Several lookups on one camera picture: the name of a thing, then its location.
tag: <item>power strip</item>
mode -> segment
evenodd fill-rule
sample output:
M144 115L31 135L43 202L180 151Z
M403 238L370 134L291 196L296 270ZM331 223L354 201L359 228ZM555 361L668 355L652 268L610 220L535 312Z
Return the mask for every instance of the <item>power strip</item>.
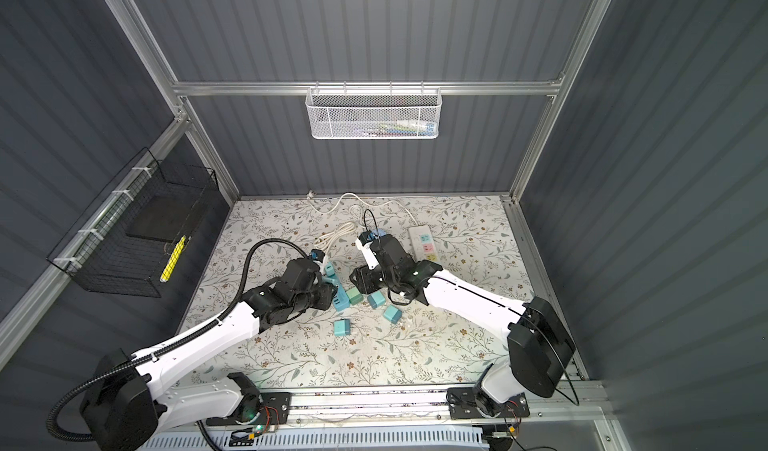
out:
M435 246L435 240L432 239L432 232L429 230L429 226L409 227L408 233L411 235L413 259L416 262L427 259L437 263L437 247Z

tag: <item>white power cord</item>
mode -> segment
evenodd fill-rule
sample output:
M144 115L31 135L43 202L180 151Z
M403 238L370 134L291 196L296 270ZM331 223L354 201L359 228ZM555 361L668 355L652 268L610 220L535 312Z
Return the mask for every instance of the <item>white power cord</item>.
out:
M408 208L407 208L407 207L406 207L406 206L405 206L403 203L401 203L400 201L398 201L397 199L390 199L390 200L388 200L386 203L383 203L383 204L370 204L370 203L366 203L364 200L362 200L362 198L361 198L360 196L358 196L358 195L357 195L357 194L355 194L355 193L344 193L344 194L342 194L342 195L339 197L339 200L336 202L336 205L335 205L334 207L332 207L332 208L331 208L330 210L328 210L328 211L325 211L325 212L323 212L323 211L321 211L321 210L317 209L317 208L314 206L314 204L312 204L312 198L313 198L314 196L315 196L315 192L311 190L311 191L310 191L310 192L309 192L309 193L306 195L306 202L310 204L310 206L312 207L312 209L313 209L313 210L317 211L317 212L318 212L318 213L320 213L322 216L326 216L327 214L331 214L333 211L335 211L335 210L336 210L336 208L337 208L337 207L339 207L339 204L341 204L341 200L342 200L342 199L344 199L344 196L354 196L354 197L356 197L356 198L357 198L357 200L358 200L358 201L360 201L361 203L363 203L365 206L368 206L368 207L382 207L382 206L387 206L388 204L391 204L391 203L395 203L395 204L397 204L398 206L400 206L402 209L404 209L404 210L406 211L406 213L408 213L408 216L410 216L410 218L411 218L411 221L413 221L413 224L415 224L416 226L418 226L418 222L417 222L416 218L413 216L413 214L411 214L411 211L409 211L409 210L408 210Z
M315 238L315 242L313 243L313 246L315 247L315 249L319 249L326 254L326 256L322 258L321 272L323 274L325 274L326 272L325 270L326 264L328 264L328 261L330 261L331 246L333 246L333 244L336 243L336 240L338 240L341 236L351 235L353 233L356 233L357 229L358 229L357 224L352 223L351 221L347 221L346 223L337 227L335 231L331 231L330 233L325 233L324 235L321 235L320 237Z

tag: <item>gray corrugated wall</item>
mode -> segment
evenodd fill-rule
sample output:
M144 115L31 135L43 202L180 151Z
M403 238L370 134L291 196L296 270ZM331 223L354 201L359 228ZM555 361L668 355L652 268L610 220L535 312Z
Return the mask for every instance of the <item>gray corrugated wall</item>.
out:
M179 141L167 160L201 165L186 139ZM118 348L130 354L176 333L228 212L226 201L217 194L159 299L90 293L74 283L64 289L0 371L4 449L97 449L93 443L70 445L50 437L44 426L48 411L91 376L104 354ZM71 408L59 422L66 429L86 433L75 406Z
M634 449L764 449L768 0L614 0L523 197Z
M437 139L317 140L304 99L193 97L243 195L504 191L548 98L448 96Z
M0 318L172 114L103 0L0 0Z
M101 188L172 118L103 0L0 0L0 318ZM200 165L186 139L168 159ZM227 211L220 198L162 299L64 290L0 372L4 449L72 447L45 432L48 409L110 350L175 333Z
M182 81L557 78L590 0L135 0Z

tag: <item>floral tablecloth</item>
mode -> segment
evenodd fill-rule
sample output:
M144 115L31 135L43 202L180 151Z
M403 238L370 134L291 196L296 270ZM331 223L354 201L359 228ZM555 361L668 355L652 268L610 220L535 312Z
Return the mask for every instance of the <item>floral tablecloth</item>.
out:
M406 197L399 201L419 224L430 226L439 262L445 268L486 290L524 301L533 298L499 196ZM360 222L361 208L354 206L356 202L344 200L326 216L315 212L306 199L237 202L182 330L225 308L253 243L264 237L283 237L309 251L315 237L346 221ZM331 208L327 200L315 204L321 210ZM412 252L408 228L414 224L408 214L396 204L373 211L379 227ZM346 288L351 286L351 271L365 264L354 239L355 235L342 237L330 251ZM289 247L261 247L251 261L246 289L283 273L287 260L295 256ZM364 300L340 313L333 307L307 311L291 323L272 327L220 353L181 384L206 383L232 371L245 372L263 388L472 382L489 363L506 359L504 343L456 314L413 302L400 307L402 319L392 325L383 317L384 309L386 306L374 310ZM352 333L334 337L333 323L342 318L350 319Z

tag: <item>white wire basket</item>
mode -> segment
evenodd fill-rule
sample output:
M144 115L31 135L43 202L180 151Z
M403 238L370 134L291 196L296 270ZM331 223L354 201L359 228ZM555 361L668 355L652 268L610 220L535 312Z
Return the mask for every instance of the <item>white wire basket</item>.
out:
M413 94L306 92L315 139L434 139L441 107L439 88Z

